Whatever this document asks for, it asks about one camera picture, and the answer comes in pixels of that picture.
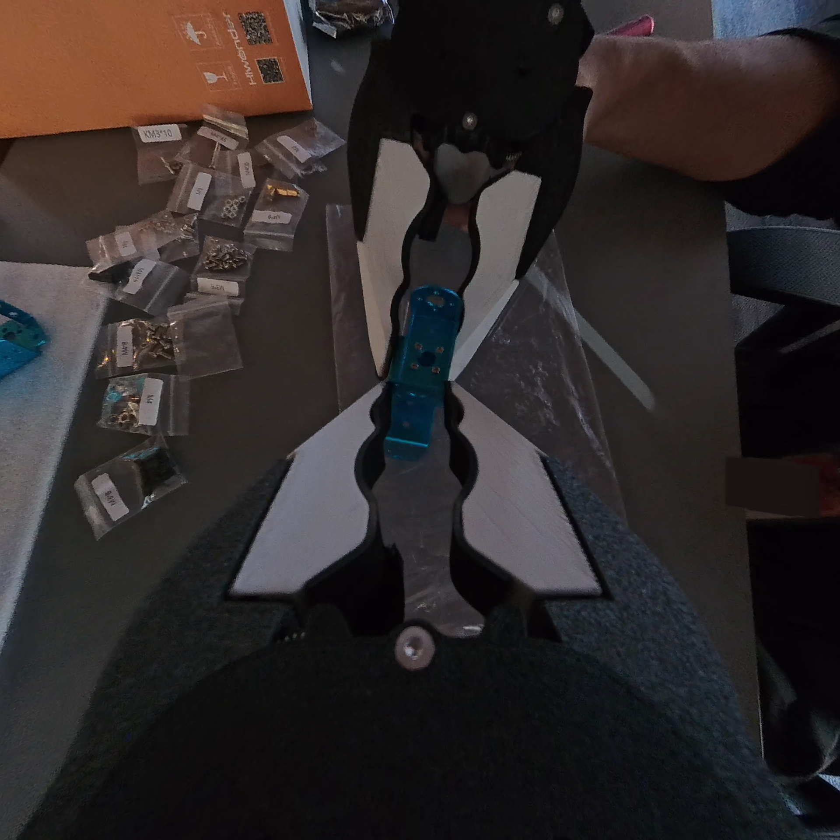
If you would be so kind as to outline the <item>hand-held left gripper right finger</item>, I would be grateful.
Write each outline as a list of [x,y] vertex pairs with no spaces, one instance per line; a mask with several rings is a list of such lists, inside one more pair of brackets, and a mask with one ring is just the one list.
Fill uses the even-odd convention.
[[461,485],[449,555],[456,591],[483,616],[503,604],[528,615],[547,600],[601,597],[542,451],[458,384],[445,421]]

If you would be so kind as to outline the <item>white foam sheet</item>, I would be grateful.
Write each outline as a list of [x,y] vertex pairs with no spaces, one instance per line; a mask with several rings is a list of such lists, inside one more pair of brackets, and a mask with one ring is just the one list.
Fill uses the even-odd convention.
[[2,299],[49,341],[1,383],[1,637],[25,576],[107,299],[80,267],[3,262]]

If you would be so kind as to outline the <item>grey desk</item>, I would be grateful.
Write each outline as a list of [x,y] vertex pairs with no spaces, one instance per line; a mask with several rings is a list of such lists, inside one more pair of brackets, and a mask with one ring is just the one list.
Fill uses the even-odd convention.
[[[2,169],[13,261],[72,265],[84,238],[159,207],[160,188],[130,173],[131,146],[116,130],[17,141]],[[348,200],[346,177],[339,152],[309,180],[294,252],[261,258],[241,321],[244,369],[194,385],[191,432],[175,447],[186,487],[101,541],[73,484],[137,437],[96,427],[102,384],[83,375],[3,665],[106,658],[184,547],[336,414],[323,216]],[[631,527],[737,670],[752,656],[753,618],[743,515],[723,501],[724,459],[740,450],[724,218],[707,188],[589,147],[559,239],[577,314],[653,392],[647,409],[594,364]]]

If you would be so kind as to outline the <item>clear plastic bag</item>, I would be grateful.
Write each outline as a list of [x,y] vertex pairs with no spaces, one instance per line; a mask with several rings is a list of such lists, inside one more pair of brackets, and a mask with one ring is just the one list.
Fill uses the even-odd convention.
[[[325,210],[339,411],[377,384],[366,332],[352,213]],[[533,445],[567,465],[623,519],[623,497],[554,235],[457,378]],[[452,507],[459,483],[448,467],[443,412],[416,462],[388,460],[374,486],[382,536],[403,561],[405,618],[451,637],[477,635],[483,617],[449,577]]]

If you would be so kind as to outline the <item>small blue U bracket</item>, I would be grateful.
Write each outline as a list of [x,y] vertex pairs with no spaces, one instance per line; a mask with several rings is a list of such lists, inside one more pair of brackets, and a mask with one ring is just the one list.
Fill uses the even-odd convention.
[[401,460],[421,458],[431,442],[464,308],[456,292],[435,286],[415,289],[409,303],[388,376],[391,423],[384,443],[385,456]]

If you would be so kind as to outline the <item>blue perforated bracket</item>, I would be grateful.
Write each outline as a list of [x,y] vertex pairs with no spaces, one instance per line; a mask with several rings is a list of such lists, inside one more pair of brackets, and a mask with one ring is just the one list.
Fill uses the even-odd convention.
[[34,316],[1,300],[1,378],[38,358],[48,342]]

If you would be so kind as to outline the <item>black mesh office chair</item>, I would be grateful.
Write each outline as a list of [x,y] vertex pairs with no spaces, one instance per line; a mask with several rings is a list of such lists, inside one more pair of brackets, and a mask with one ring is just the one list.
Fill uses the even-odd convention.
[[824,227],[765,226],[728,234],[730,289],[780,305],[743,336],[743,348],[791,354],[838,339],[839,233]]

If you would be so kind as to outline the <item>pile of small screw bags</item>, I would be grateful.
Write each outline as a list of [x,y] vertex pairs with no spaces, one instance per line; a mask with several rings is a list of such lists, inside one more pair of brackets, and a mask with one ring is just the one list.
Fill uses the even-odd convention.
[[241,114],[207,108],[201,129],[178,155],[161,157],[175,178],[165,210],[87,242],[89,281],[106,297],[142,312],[106,323],[96,347],[107,384],[98,426],[139,437],[132,447],[74,484],[95,539],[186,483],[169,438],[215,417],[222,401],[195,402],[192,388],[243,368],[237,315],[256,269],[286,291],[289,254],[309,201],[306,176],[345,145],[316,118],[246,148]]

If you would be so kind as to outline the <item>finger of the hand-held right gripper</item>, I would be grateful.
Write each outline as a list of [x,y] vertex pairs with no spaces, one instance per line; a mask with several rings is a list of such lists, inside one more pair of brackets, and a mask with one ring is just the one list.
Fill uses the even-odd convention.
[[411,144],[382,139],[374,168],[369,214],[357,245],[364,314],[375,372],[387,377],[389,353],[406,286],[404,250],[416,220],[428,209],[435,175]]
[[455,343],[451,378],[457,379],[518,287],[518,263],[541,179],[511,171],[478,195],[475,270],[460,293],[464,319]]

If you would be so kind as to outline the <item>person's black clothing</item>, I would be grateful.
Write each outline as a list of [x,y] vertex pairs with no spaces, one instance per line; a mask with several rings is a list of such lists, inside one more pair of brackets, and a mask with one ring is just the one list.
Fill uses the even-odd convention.
[[838,223],[838,15],[683,53],[711,143],[697,172],[745,212]]

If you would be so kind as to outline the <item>orange cardboard box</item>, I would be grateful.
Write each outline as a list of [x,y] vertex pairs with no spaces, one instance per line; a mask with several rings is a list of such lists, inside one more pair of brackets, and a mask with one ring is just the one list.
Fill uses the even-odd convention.
[[1,136],[312,109],[301,2],[2,1]]

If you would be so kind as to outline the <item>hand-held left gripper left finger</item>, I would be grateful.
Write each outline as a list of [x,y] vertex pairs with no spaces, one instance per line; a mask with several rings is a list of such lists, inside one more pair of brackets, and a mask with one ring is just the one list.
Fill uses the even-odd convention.
[[338,607],[355,635],[403,622],[403,561],[382,538],[373,488],[391,420],[380,383],[302,444],[250,540],[229,594]]

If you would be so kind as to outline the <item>person's right forearm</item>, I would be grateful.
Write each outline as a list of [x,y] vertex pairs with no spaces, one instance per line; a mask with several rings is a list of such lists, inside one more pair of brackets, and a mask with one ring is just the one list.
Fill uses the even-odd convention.
[[703,182],[755,175],[838,109],[838,56],[794,35],[682,41],[598,35],[578,83],[584,140]]

